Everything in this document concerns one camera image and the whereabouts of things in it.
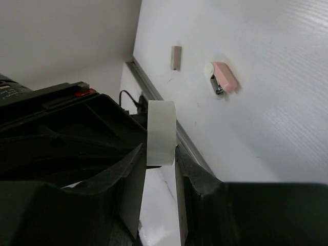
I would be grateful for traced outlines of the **clear tape roll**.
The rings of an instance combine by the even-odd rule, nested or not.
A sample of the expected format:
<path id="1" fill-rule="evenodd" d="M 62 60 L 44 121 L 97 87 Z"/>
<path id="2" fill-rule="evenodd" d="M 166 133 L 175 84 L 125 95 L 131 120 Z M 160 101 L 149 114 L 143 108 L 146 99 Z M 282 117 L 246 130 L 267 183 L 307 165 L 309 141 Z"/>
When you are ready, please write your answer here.
<path id="1" fill-rule="evenodd" d="M 171 166 L 175 159 L 176 109 L 172 101 L 148 101 L 147 165 Z"/>

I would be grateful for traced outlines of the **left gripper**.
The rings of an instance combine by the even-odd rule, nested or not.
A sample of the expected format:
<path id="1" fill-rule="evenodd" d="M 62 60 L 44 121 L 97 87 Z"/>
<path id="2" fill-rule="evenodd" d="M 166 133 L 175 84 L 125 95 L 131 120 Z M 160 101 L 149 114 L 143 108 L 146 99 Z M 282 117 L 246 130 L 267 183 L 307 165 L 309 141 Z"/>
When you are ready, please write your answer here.
<path id="1" fill-rule="evenodd" d="M 133 116 L 85 82 L 31 90 L 1 76 L 1 179 L 85 179 L 146 138 Z"/>

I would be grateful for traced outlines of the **beige small eraser stick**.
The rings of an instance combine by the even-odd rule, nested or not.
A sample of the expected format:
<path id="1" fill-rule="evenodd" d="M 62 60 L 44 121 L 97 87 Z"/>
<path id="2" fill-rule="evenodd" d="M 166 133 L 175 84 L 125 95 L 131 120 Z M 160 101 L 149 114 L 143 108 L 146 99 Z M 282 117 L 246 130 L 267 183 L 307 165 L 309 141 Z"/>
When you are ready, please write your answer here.
<path id="1" fill-rule="evenodd" d="M 171 47 L 171 70 L 179 71 L 181 66 L 182 47 L 172 46 Z"/>

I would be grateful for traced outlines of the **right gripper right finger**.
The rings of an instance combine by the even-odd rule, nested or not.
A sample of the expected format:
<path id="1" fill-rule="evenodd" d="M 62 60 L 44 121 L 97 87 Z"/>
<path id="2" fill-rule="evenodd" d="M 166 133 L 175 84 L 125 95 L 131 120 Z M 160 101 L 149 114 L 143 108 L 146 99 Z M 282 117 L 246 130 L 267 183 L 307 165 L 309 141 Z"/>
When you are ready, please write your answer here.
<path id="1" fill-rule="evenodd" d="M 175 149 L 182 245 L 327 245 L 327 185 L 223 182 Z"/>

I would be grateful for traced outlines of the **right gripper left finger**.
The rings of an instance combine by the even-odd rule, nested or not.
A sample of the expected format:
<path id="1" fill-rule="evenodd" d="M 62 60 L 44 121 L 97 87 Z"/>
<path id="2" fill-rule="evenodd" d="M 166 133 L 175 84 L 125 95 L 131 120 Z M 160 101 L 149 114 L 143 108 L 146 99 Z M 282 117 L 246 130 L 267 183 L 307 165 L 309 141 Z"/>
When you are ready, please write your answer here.
<path id="1" fill-rule="evenodd" d="M 146 174 L 139 145 L 72 188 L 1 182 L 1 245 L 132 245 Z"/>

